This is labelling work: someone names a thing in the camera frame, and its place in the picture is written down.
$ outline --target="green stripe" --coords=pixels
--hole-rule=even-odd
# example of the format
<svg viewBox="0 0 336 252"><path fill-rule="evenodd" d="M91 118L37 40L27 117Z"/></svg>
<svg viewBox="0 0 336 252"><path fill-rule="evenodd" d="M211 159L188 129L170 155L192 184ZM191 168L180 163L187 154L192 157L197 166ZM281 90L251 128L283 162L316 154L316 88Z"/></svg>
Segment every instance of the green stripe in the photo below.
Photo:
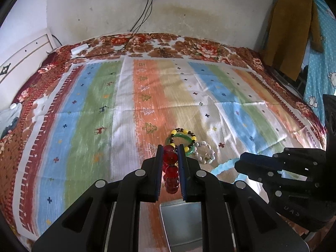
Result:
<svg viewBox="0 0 336 252"><path fill-rule="evenodd" d="M114 92L121 66L122 61L102 63L88 88L67 161L65 208L68 208L94 181L110 178ZM99 108L102 106L108 108L100 113ZM101 134L96 134L96 129L101 127L106 129L102 130Z"/></svg>
<svg viewBox="0 0 336 252"><path fill-rule="evenodd" d="M274 152L283 151L282 142L278 142L279 138L273 127L270 125L268 119L261 113L261 111L255 105L244 105L249 104L249 99L242 93L238 88L236 88L231 79L217 66L217 65L207 65L207 67L218 77L219 81L228 88L234 95L239 98L242 109L248 113L250 118L254 121L255 125L258 127L259 133L265 139L269 146L274 148Z"/></svg>

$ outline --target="wall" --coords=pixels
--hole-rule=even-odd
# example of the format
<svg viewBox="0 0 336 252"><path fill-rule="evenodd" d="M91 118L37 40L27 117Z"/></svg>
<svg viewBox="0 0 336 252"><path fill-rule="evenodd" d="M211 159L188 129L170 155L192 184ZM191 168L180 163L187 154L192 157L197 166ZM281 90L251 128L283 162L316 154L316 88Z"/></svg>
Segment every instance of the wall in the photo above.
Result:
<svg viewBox="0 0 336 252"><path fill-rule="evenodd" d="M47 0L17 0L0 28L0 65L12 55L7 50L19 50L22 39L46 27Z"/></svg>
<svg viewBox="0 0 336 252"><path fill-rule="evenodd" d="M272 0L154 0L140 32L209 38L233 46L258 47ZM48 0L47 24L65 43L128 31L146 0Z"/></svg>

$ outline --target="white bead bracelet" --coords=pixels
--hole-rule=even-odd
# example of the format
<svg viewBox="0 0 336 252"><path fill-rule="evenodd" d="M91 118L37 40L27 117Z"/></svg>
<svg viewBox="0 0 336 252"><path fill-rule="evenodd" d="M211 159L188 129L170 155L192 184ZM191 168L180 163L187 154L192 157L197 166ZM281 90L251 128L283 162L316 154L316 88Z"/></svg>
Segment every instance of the white bead bracelet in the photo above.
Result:
<svg viewBox="0 0 336 252"><path fill-rule="evenodd" d="M208 148L208 152L205 153L205 157L202 158L202 156L198 153L197 147L206 147ZM200 141L199 143L195 143L195 152L194 155L196 156L197 160L199 162L202 162L203 164L206 164L207 162L209 164L212 163L212 161L215 160L215 152L211 149L211 146L205 142L205 141Z"/></svg>

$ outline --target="power cord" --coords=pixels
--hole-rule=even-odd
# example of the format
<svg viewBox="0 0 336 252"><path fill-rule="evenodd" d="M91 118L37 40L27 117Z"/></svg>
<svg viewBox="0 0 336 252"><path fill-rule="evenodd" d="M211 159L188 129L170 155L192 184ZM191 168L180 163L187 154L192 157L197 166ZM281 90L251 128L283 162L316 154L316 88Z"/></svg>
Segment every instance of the power cord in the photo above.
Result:
<svg viewBox="0 0 336 252"><path fill-rule="evenodd" d="M146 17L147 12L148 12L148 10L149 10L150 7L151 7L151 11L150 11L149 15ZM111 52L108 52L108 53L105 53L105 54L100 54L100 55L92 55L92 56L84 56L84 57L75 57L75 58L73 58L73 59L68 60L67 62L69 62L69 61L71 61L71 60L74 60L74 59L85 59L85 58L92 58L92 57L105 56L105 55L114 54L114 53L117 53L117 52L119 52L119 51L123 51L123 50L125 50L125 49L126 49L126 45L128 45L129 41L133 38L133 36L134 36L135 34L138 33L138 31L139 31L139 29L141 28L142 24L143 24L145 21L147 21L147 19L148 19L149 16L151 15L151 13L152 13L152 9L153 9L153 0L151 1L150 6L147 8L146 14L145 14L145 16L143 17L143 20L142 20L141 24L140 24L139 26L137 26L137 28L132 32L132 34L131 34L131 36L129 37L128 41L124 44L124 46L123 46L121 49L114 50L114 51L111 51Z"/></svg>
<svg viewBox="0 0 336 252"><path fill-rule="evenodd" d="M54 37L58 42L59 42L59 44L62 46L63 44L61 44L61 42L59 41L59 39L55 36L55 35L51 35L52 37Z"/></svg>
<svg viewBox="0 0 336 252"><path fill-rule="evenodd" d="M136 21L136 23L134 24L134 26L131 28L131 32L132 32L132 30L133 30L133 28L135 28L135 26L137 25L137 23L140 21L140 19L141 19L141 17L143 16L143 14L145 13L145 10L146 10L146 8L147 8L147 5L148 5L148 1L149 0L147 0L147 3L146 3L146 6L145 6L145 9L143 10L143 12L142 12L142 14L141 14L141 16L140 16L140 18Z"/></svg>

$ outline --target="white charger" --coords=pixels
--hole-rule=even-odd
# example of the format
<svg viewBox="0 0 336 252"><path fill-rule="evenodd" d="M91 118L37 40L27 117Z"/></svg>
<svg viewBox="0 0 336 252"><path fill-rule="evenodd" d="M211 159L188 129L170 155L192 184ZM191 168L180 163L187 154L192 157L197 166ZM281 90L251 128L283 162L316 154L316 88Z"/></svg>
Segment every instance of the white charger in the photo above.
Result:
<svg viewBox="0 0 336 252"><path fill-rule="evenodd" d="M80 46L78 46L78 47L76 47L76 48L74 48L74 49L71 49L71 54L73 54L73 55L77 55L78 53L80 53L80 52L82 52L83 50L88 49L88 48L89 48L88 44L85 43L85 44L80 45Z"/></svg>

